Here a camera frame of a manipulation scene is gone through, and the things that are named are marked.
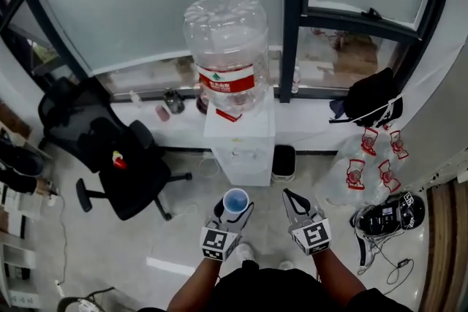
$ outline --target floor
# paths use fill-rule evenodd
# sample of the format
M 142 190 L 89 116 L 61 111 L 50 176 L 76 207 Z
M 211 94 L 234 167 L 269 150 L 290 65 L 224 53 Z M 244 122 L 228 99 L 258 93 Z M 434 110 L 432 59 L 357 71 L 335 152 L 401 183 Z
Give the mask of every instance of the floor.
M 170 183 L 162 194 L 162 202 L 170 207 L 172 221 L 165 222 L 155 205 L 128 221 L 120 221 L 109 203 L 93 200 L 93 209 L 84 213 L 76 196 L 75 184 L 83 178 L 88 189 L 101 191 L 97 175 L 69 154 L 56 148 L 49 150 L 56 157 L 56 184 L 66 202 L 63 222 L 67 229 L 67 273 L 63 290 L 66 296 L 85 296 L 88 293 L 114 286 L 117 291 L 103 297 L 106 311 L 119 312 L 154 306 L 166 308 L 172 296 L 182 286 L 187 275 L 202 259 L 199 249 L 200 228 L 208 212 L 230 188 L 221 171 L 216 173 L 214 160 L 198 154 L 168 153 L 166 162 L 173 173 L 191 171 L 193 180 Z M 312 258 L 303 255 L 287 233 L 289 221 L 282 202 L 282 189 L 288 187 L 299 194 L 313 194 L 312 186 L 330 167 L 330 156 L 299 156 L 294 181 L 272 183 L 270 187 L 245 188 L 255 202 L 252 217 L 244 229 L 261 267 L 276 267 L 283 259 L 315 275 Z M 44 311 L 54 311 L 60 296 L 54 280 L 61 279 L 64 266 L 64 233 L 59 223 L 62 201 L 44 207 L 41 221 L 28 221 L 26 236 L 37 250 L 38 269 L 31 276 L 42 295 Z M 358 270 L 359 250 L 349 218 L 352 208 L 322 208 L 331 222 L 332 246 L 336 255 L 354 273 Z M 404 285 L 388 296 L 416 311 L 420 303 L 426 275 L 429 243 L 429 220 L 402 236 L 385 244 L 385 255 L 394 262 L 405 258 L 415 260 L 415 267 Z M 159 261 L 170 265 L 172 271 L 147 265 Z M 221 276 L 239 266 L 231 256 L 222 266 Z M 400 280 L 407 274 L 401 272 Z M 389 291 L 386 284 L 392 270 L 381 255 L 377 255 L 371 269 L 361 276 L 368 287 Z

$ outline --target windowsill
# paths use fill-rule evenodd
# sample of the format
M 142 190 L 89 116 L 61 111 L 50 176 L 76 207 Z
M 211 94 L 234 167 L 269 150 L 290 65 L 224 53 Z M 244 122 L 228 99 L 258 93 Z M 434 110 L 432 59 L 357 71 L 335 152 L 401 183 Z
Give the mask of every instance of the windowsill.
M 194 99 L 186 100 L 185 111 L 171 115 L 167 122 L 162 122 L 155 110 L 163 103 L 144 102 L 141 107 L 115 103 L 112 108 L 126 125 L 134 120 L 144 123 L 159 145 L 209 148 L 203 136 L 206 116 L 198 111 Z M 333 116 L 328 103 L 329 100 L 322 99 L 293 99 L 281 104 L 275 99 L 276 144 L 291 144 L 298 151 L 337 151 L 346 138 L 363 132 L 362 127 L 353 123 L 328 123 Z

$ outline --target black bag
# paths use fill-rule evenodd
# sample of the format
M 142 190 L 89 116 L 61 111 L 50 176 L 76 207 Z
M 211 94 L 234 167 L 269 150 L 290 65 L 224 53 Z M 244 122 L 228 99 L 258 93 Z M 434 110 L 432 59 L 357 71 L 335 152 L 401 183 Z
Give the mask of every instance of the black bag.
M 330 122 L 350 122 L 355 118 L 360 118 L 386 105 L 389 100 L 396 98 L 399 94 L 395 80 L 393 79 L 392 69 L 385 68 L 381 72 L 364 78 L 352 85 L 343 103 L 344 113 L 348 116 L 348 119 L 330 120 Z M 384 107 L 371 115 L 357 120 L 356 124 L 365 127 L 379 127 L 395 118 L 399 118 L 403 113 L 402 98 L 390 104 L 389 113 L 381 119 L 386 110 L 387 108 Z

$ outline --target black office chair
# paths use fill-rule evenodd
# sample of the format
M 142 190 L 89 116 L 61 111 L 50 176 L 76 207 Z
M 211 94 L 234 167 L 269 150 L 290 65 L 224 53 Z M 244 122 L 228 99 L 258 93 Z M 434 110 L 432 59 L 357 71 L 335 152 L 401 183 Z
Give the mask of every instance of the black office chair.
M 167 182 L 191 180 L 192 174 L 171 177 L 161 160 L 164 151 L 150 131 L 139 121 L 125 126 L 110 108 L 109 94 L 93 78 L 80 85 L 60 78 L 42 98 L 39 117 L 47 141 L 71 153 L 93 173 L 99 172 L 104 193 L 86 190 L 82 179 L 77 182 L 85 212 L 92 209 L 90 198 L 106 198 L 121 220 L 133 217 L 151 202 L 165 220 L 172 218 L 158 193 Z M 114 151 L 123 156 L 125 170 L 114 166 Z

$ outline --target blue cup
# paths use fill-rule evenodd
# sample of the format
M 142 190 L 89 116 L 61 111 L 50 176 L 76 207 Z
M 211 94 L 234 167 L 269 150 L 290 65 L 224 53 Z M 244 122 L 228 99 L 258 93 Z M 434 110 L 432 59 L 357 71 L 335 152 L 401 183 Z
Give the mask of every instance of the blue cup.
M 249 206 L 249 195 L 243 189 L 230 189 L 224 194 L 222 204 L 229 213 L 243 213 Z

